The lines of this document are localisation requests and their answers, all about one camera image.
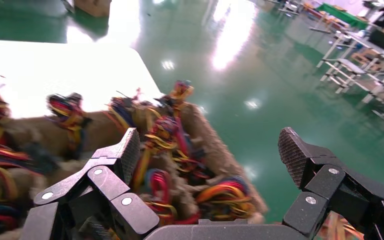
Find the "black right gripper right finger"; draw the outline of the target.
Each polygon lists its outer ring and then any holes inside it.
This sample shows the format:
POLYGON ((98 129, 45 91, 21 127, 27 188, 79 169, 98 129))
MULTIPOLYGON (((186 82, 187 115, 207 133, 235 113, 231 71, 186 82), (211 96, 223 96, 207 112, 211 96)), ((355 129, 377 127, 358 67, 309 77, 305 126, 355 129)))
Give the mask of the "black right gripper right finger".
POLYGON ((384 240, 384 184, 348 168, 329 149, 306 143, 290 127, 280 131, 278 152, 301 190, 284 225, 312 240, 335 212, 364 239, 384 240))

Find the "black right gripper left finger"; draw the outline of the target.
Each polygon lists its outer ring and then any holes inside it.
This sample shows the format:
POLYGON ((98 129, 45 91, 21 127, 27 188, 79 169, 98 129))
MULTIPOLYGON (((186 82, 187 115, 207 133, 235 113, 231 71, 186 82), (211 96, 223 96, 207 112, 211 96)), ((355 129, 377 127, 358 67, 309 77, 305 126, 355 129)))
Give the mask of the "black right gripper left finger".
POLYGON ((33 236, 69 236, 72 228, 96 214, 118 236, 149 235, 160 219, 129 187, 139 157, 135 128, 119 143, 96 150, 81 170, 36 195, 33 236))

